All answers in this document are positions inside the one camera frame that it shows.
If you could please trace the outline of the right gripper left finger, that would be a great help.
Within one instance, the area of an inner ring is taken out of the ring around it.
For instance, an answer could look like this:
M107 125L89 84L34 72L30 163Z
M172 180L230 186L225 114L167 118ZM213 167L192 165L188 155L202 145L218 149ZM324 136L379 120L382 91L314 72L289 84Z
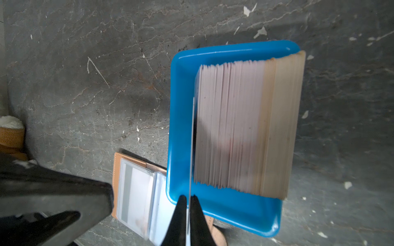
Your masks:
M161 246L186 246L187 198L181 195Z

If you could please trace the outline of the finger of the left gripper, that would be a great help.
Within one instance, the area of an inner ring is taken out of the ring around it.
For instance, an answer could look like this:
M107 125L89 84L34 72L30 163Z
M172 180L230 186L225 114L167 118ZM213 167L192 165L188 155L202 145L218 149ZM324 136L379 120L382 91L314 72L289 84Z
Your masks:
M2 246L67 246L113 208L109 183L1 154Z

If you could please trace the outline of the blue plastic card tray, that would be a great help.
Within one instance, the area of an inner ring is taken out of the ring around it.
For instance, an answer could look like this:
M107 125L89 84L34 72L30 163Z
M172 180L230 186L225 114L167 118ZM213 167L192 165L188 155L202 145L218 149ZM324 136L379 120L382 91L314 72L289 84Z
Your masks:
M267 41L185 50L171 62L170 122L166 194L176 204L196 195L205 215L262 237L274 237L281 224L282 201L189 180L195 78L201 65L281 58L300 51L292 41Z

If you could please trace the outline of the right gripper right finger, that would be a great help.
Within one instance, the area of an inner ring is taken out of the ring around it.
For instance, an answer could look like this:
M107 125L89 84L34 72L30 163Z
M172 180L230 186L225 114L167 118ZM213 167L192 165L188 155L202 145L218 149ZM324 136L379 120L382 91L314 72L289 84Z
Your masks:
M211 235L200 202L196 195L190 198L190 245L216 246Z

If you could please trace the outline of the pink VIP card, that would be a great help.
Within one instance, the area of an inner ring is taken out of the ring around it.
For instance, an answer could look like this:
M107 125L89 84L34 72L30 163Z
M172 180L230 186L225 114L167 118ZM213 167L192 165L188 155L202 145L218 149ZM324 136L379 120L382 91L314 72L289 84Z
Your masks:
M194 120L195 120L195 105L196 100L193 97L192 101L192 118L191 118L191 147L190 147L190 164L189 164L189 186L188 186L188 206L187 206L187 225L186 225L186 245L190 243L190 204L191 204L191 190L192 190L192 179L193 179L193 163L194 163Z
M152 185L151 173L126 166L121 218L143 232L149 218Z

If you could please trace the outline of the tan leather card holder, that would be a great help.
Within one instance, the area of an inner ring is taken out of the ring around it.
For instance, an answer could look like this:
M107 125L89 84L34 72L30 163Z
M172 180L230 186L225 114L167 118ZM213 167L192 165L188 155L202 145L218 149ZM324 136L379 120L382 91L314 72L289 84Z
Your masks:
M155 246L225 246L213 218L200 201L181 195L172 204L166 195L166 169L115 153L112 216Z

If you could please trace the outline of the stack of white cards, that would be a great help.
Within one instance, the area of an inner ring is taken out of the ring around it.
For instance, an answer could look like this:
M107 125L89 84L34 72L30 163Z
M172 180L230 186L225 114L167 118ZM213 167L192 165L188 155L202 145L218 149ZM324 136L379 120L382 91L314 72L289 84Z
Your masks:
M305 51L200 66L196 76L193 180L284 200Z

